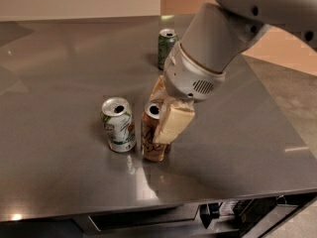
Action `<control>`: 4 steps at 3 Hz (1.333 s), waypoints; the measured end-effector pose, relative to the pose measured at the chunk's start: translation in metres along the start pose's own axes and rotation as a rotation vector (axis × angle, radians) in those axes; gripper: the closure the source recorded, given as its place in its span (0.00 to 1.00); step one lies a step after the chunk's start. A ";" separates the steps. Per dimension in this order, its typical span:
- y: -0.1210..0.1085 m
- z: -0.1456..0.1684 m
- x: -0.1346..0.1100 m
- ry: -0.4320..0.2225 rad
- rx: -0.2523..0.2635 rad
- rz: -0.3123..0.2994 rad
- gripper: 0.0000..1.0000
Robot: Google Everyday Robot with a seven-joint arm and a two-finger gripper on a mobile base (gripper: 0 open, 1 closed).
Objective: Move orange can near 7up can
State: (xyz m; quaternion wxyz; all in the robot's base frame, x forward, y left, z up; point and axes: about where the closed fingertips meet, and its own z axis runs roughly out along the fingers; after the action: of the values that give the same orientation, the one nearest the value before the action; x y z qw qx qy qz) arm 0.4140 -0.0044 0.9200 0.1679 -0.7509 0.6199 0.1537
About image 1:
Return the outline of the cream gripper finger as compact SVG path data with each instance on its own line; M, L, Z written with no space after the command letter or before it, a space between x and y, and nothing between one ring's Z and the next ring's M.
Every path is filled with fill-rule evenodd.
M154 142L170 144L195 117L194 101L174 100L165 104L154 135Z
M165 97L164 78L162 75L160 75L150 95L150 100L164 99L164 97Z

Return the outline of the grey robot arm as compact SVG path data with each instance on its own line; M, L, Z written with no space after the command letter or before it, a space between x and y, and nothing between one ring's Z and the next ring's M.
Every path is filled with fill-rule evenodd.
M152 100L163 102L154 141L169 144L192 121L193 104L225 80L233 58L271 26L317 48L317 0L215 0L201 6L168 54Z

